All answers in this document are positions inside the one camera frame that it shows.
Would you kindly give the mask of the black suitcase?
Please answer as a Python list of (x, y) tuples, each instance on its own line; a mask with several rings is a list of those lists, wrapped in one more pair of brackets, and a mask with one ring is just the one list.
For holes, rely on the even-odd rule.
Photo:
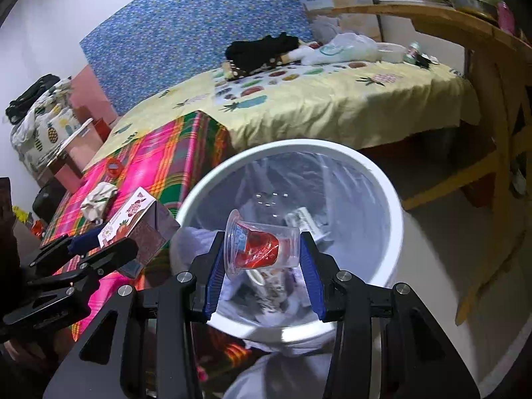
[(46, 223), (50, 223), (57, 211), (66, 188), (56, 178), (49, 180), (33, 201), (33, 212)]

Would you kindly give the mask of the white plastic bag on bed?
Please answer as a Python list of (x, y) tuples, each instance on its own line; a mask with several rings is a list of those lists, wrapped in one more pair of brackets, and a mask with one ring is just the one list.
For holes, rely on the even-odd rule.
[(356, 33), (340, 33), (327, 44), (308, 52), (303, 65), (321, 65), (351, 61), (401, 63), (407, 49), (399, 44), (375, 42)]

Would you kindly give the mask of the wooden chair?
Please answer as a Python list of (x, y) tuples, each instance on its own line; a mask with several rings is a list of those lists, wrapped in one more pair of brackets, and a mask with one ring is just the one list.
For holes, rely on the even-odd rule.
[(531, 154), (531, 104), (527, 97), (527, 88), (531, 85), (531, 47), (494, 24), (449, 7), (357, 4), (348, 11), (357, 15), (407, 18), (417, 32), (459, 44), (472, 53), (466, 68), (479, 99), (480, 126), (493, 140), (493, 150), (466, 169), (402, 203), (404, 209), (412, 210), (486, 175), (494, 177), (488, 248), (458, 306), (456, 324), (462, 324), (496, 280), (514, 247), (510, 225), (511, 163), (521, 154)]

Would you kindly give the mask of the pineapple print bedding pile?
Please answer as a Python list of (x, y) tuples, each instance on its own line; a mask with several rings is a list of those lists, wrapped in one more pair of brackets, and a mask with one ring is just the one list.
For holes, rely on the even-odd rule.
[(35, 178), (81, 126), (71, 107), (72, 92), (70, 77), (59, 80), (42, 93), (11, 131), (12, 147)]

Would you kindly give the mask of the white round trash bin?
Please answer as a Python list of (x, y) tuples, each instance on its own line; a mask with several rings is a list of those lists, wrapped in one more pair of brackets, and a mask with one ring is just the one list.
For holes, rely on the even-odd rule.
[(389, 178), (330, 141), (275, 141), (239, 153), (192, 189), (171, 240), (174, 272), (222, 239), (226, 276), (211, 325), (259, 345), (305, 347), (333, 336), (312, 311), (299, 265), (303, 232), (339, 268), (386, 286), (403, 217)]

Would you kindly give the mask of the blue floral headboard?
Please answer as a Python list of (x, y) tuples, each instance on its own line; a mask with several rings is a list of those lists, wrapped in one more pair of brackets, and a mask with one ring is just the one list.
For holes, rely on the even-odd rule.
[(81, 42), (114, 109), (218, 67), (227, 47), (280, 33), (312, 34), (299, 0), (133, 0)]

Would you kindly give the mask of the clear jelly cup red content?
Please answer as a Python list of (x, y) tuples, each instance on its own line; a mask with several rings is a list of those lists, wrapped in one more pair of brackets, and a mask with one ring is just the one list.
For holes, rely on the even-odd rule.
[(298, 228), (245, 221), (237, 209), (228, 216), (224, 264), (231, 280), (248, 269), (296, 268), (299, 254)]

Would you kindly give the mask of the pink plaid tablecloth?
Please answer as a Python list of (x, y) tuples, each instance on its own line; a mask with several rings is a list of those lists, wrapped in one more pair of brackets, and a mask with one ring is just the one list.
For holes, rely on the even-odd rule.
[(82, 187), (63, 197), (43, 242), (88, 231), (90, 224), (82, 215), (81, 202), (102, 181), (118, 188), (110, 214), (139, 187), (177, 213), (194, 185), (232, 155), (229, 131), (207, 114), (196, 111), (170, 121), (111, 154), (124, 167), (117, 178), (107, 174), (107, 158), (89, 168)]

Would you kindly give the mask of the white paper bag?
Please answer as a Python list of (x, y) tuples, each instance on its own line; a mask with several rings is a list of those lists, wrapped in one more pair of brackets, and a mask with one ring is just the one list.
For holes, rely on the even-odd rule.
[(98, 183), (81, 203), (80, 210), (83, 217), (92, 224), (102, 224), (105, 219), (105, 212), (117, 193), (118, 188), (114, 184)]

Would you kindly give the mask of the red round foil lid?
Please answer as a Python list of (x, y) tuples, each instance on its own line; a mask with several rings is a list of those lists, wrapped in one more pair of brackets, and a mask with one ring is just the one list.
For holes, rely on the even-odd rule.
[(122, 162), (116, 158), (111, 157), (105, 164), (105, 171), (109, 178), (117, 179), (124, 170)]

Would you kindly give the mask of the yellow pineapple bed sheet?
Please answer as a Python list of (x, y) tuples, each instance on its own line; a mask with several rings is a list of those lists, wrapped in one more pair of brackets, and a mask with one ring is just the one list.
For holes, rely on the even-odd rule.
[(233, 154), (291, 139), (362, 150), (418, 132), (480, 123), (472, 84), (443, 64), (429, 69), (389, 62), (292, 64), (232, 82), (213, 69), (133, 107), (84, 175), (128, 143), (196, 111), (227, 128)]

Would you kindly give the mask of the red strawberry milk carton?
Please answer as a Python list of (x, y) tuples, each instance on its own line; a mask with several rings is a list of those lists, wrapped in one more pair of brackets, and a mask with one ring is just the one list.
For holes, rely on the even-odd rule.
[(179, 228), (170, 210), (146, 189), (137, 188), (97, 237), (101, 248), (123, 238), (136, 242), (136, 258), (118, 269), (123, 276), (135, 279)]

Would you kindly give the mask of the black clothing on bed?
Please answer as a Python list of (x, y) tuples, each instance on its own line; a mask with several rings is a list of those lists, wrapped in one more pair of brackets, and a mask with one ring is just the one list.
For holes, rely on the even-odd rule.
[(267, 35), (257, 41), (237, 41), (225, 50), (225, 57), (239, 69), (252, 71), (269, 65), (282, 54), (299, 48), (299, 38), (280, 33), (278, 37)]

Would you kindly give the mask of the patterned crushed paper cup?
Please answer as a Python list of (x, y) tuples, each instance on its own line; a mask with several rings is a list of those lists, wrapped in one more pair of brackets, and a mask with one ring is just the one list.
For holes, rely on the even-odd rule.
[(289, 269), (248, 269), (245, 273), (265, 314), (296, 313), (299, 310), (299, 297)]

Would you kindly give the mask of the white yogurt cup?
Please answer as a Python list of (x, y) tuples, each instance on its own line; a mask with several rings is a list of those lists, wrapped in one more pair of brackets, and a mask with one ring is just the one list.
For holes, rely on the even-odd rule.
[(299, 228), (299, 231), (307, 231), (311, 234), (315, 242), (320, 242), (325, 240), (329, 231), (326, 231), (324, 226), (320, 226), (312, 217), (308, 209), (305, 206), (301, 206), (287, 212), (284, 216), (286, 224), (290, 227)]

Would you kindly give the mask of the small green can on bed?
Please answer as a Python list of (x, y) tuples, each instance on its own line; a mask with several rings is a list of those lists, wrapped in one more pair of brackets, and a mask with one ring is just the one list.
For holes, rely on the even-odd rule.
[(424, 69), (429, 69), (431, 65), (439, 65), (439, 60), (422, 52), (418, 42), (411, 42), (403, 56), (403, 61)]

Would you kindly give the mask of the pink storage box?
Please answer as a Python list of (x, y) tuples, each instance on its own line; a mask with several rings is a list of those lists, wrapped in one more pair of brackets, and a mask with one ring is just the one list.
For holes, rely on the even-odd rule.
[(89, 118), (61, 143), (57, 156), (67, 156), (83, 171), (103, 144), (93, 119)]

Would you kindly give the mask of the black bag on pile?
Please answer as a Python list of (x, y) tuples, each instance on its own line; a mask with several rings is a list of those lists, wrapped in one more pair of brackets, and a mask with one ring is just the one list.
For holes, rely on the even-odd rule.
[(11, 125), (20, 123), (37, 99), (60, 80), (58, 76), (52, 74), (41, 76), (18, 98), (11, 101), (5, 109), (5, 115), (9, 123)]

